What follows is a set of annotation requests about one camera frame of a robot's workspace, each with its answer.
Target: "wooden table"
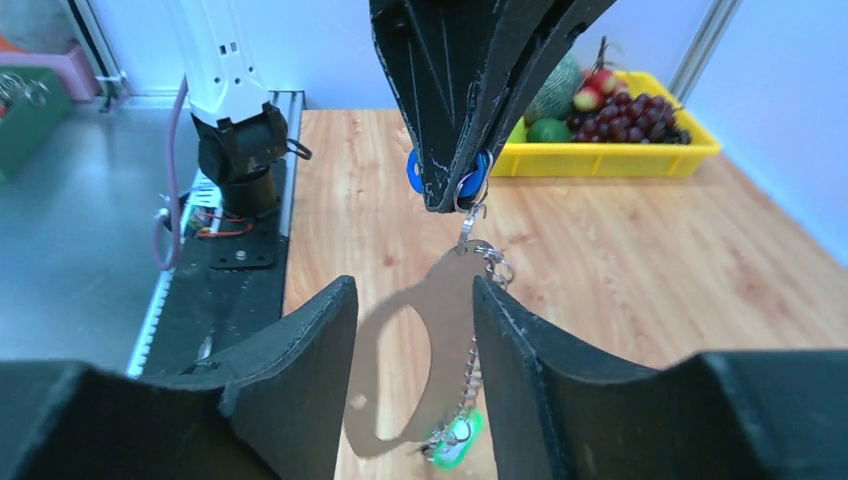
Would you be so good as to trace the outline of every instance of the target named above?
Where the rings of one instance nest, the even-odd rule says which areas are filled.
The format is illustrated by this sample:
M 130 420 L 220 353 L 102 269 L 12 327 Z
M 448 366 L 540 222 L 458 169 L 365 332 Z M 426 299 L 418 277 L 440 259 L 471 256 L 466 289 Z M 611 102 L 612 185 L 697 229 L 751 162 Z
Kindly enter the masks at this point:
M 455 245 L 462 215 L 436 215 L 406 180 L 394 111 L 308 111 L 298 165 L 286 311 L 342 274 L 360 312 L 419 281 Z M 686 180 L 494 179 L 475 237 L 517 270 L 535 313 L 624 358 L 662 367 L 702 349 L 848 347 L 848 272 L 724 157 Z M 404 312 L 380 344 L 378 432 L 412 414 L 429 342 Z M 399 449 L 359 460 L 342 433 L 336 478 L 496 478 L 488 433 L 451 472 Z

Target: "melon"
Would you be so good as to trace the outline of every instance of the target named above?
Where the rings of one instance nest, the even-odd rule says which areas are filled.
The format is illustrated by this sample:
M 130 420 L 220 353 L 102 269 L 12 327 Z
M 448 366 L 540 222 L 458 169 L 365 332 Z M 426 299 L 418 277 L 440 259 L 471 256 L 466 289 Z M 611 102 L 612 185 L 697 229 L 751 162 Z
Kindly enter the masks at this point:
M 574 55 L 567 53 L 548 75 L 542 88 L 524 112 L 524 119 L 532 124 L 540 118 L 565 120 L 574 106 L 572 99 L 583 86 L 583 69 Z

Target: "pink container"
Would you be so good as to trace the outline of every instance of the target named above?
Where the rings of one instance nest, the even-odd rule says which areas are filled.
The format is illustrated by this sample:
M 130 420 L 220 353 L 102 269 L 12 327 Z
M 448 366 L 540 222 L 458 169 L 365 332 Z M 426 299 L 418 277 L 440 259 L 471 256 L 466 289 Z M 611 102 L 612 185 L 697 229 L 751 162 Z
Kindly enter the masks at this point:
M 100 84 L 94 78 L 94 70 L 79 45 L 65 55 L 0 52 L 0 67 L 4 65 L 52 68 L 75 102 L 87 102 L 100 93 Z

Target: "keychain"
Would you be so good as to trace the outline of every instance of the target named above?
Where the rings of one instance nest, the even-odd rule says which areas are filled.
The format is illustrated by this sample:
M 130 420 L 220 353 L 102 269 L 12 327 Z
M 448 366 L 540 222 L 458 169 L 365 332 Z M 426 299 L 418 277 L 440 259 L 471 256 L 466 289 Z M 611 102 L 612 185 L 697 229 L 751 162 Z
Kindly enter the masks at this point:
M 473 331 L 473 280 L 480 275 L 506 288 L 515 271 L 492 245 L 471 238 L 478 217 L 486 216 L 484 202 L 493 166 L 491 154 L 481 156 L 485 163 L 460 181 L 454 199 L 457 211 L 466 213 L 457 245 L 433 265 L 424 280 L 395 292 L 360 323 L 344 416 L 348 442 L 360 458 L 413 442 L 420 444 L 414 452 L 424 454 L 438 468 L 450 469 L 459 465 L 483 428 L 483 416 L 476 410 L 482 378 Z M 485 186 L 471 207 L 462 210 L 458 197 L 469 180 Z M 430 372 L 407 425 L 397 437 L 383 440 L 376 434 L 377 345 L 385 325 L 406 306 L 418 313 L 430 337 Z

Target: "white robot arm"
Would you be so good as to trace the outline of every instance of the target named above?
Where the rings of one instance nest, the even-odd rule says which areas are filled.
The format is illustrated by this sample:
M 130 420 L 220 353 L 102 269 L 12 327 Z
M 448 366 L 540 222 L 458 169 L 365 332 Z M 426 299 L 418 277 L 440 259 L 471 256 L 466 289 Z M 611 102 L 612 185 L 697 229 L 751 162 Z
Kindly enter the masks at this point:
M 169 0 L 192 114 L 211 127 L 263 113 L 268 90 L 243 34 L 237 0 Z

